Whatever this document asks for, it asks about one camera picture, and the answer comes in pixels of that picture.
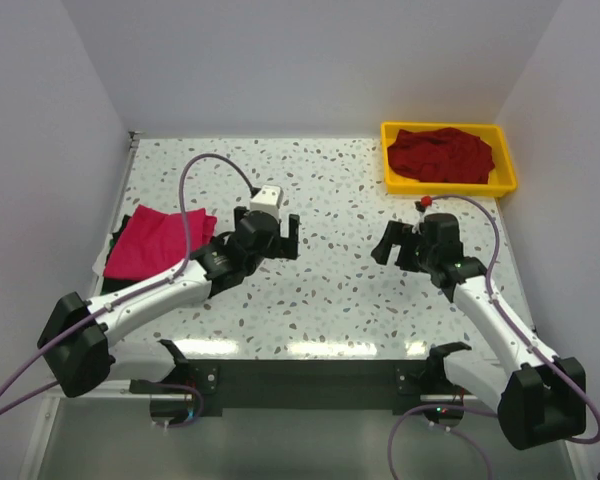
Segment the pink t shirt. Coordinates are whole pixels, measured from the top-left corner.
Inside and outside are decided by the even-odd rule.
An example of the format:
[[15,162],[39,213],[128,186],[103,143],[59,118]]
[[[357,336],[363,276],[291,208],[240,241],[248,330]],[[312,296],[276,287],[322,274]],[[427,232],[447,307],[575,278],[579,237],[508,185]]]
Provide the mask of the pink t shirt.
[[167,214],[146,208],[149,219],[145,245],[150,278],[183,259],[186,241],[179,214]]

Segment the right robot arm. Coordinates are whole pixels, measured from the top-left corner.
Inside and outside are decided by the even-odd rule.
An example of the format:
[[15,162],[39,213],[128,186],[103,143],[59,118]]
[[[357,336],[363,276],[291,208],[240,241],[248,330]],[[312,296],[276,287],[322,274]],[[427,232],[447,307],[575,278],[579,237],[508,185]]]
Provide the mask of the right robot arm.
[[455,216],[428,214],[417,226],[389,222],[371,256],[384,265],[393,249],[396,266],[428,275],[495,355],[486,360],[463,342],[433,347],[417,385],[449,384],[470,392],[494,412],[518,450],[585,431],[586,405],[579,395],[586,388],[583,366],[559,357],[501,298],[487,267],[465,255]]

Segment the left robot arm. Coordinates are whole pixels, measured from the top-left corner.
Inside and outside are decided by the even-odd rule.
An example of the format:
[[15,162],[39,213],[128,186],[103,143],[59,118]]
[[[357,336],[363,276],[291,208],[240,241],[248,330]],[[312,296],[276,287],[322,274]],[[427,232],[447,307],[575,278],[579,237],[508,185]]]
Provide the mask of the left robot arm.
[[289,216],[287,236],[280,221],[264,211],[237,207],[234,222],[233,231],[132,287],[89,300],[77,293],[58,300],[37,346],[67,397],[110,380],[186,380],[187,359],[172,341],[137,347],[125,338],[172,310],[241,285],[265,259],[298,257],[298,215]]

